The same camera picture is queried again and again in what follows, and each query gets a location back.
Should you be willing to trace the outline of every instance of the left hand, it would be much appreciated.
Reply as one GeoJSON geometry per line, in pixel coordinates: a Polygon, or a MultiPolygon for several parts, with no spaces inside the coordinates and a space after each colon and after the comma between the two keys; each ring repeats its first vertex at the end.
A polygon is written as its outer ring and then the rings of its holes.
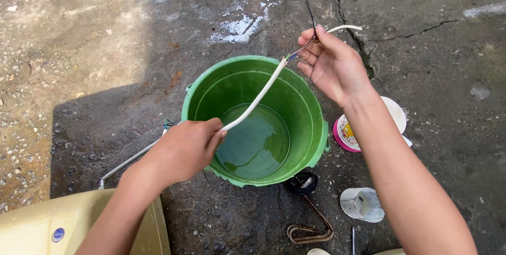
{"type": "Polygon", "coordinates": [[[222,127],[218,118],[205,122],[184,121],[173,126],[124,174],[132,170],[142,175],[142,180],[137,180],[149,182],[158,193],[174,183],[188,181],[211,163],[227,134],[226,131],[217,132],[222,127]]]}

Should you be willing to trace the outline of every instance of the blue logo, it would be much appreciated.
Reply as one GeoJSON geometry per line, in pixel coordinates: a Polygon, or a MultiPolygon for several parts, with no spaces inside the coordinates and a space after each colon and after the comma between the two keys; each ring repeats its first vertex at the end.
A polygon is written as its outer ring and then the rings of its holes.
{"type": "Polygon", "coordinates": [[[51,237],[51,240],[53,240],[54,243],[60,242],[60,240],[65,235],[65,230],[63,228],[58,228],[53,232],[53,236],[51,237]]]}

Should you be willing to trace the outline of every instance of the black round object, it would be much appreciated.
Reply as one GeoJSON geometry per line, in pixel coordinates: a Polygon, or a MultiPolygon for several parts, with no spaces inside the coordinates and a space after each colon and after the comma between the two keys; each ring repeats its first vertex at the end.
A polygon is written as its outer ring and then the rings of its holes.
{"type": "Polygon", "coordinates": [[[300,172],[286,181],[288,191],[297,196],[306,196],[316,189],[318,176],[311,172],[300,172]]]}

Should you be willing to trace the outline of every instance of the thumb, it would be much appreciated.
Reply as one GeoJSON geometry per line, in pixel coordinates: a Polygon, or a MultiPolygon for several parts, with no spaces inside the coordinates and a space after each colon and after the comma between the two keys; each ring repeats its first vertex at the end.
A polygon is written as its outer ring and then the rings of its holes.
{"type": "Polygon", "coordinates": [[[344,50],[348,47],[343,41],[331,33],[328,33],[320,24],[316,26],[316,36],[318,36],[320,43],[332,51],[336,57],[342,55],[342,53],[345,52],[344,50]]]}
{"type": "Polygon", "coordinates": [[[225,135],[227,135],[226,130],[217,131],[214,135],[211,136],[211,139],[209,139],[209,142],[207,143],[207,154],[209,154],[212,157],[216,149],[218,149],[221,142],[225,138],[225,135]]]}

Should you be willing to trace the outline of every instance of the forearm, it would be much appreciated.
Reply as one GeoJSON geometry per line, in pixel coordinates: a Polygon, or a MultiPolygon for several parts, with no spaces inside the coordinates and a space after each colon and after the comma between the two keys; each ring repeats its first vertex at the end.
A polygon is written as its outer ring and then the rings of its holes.
{"type": "Polygon", "coordinates": [[[149,191],[146,180],[140,178],[136,171],[130,169],[125,171],[116,192],[93,224],[76,254],[130,253],[146,208],[157,195],[149,191]]]}
{"type": "Polygon", "coordinates": [[[476,254],[459,211],[404,142],[376,91],[371,88],[344,111],[406,253],[476,254]]]}

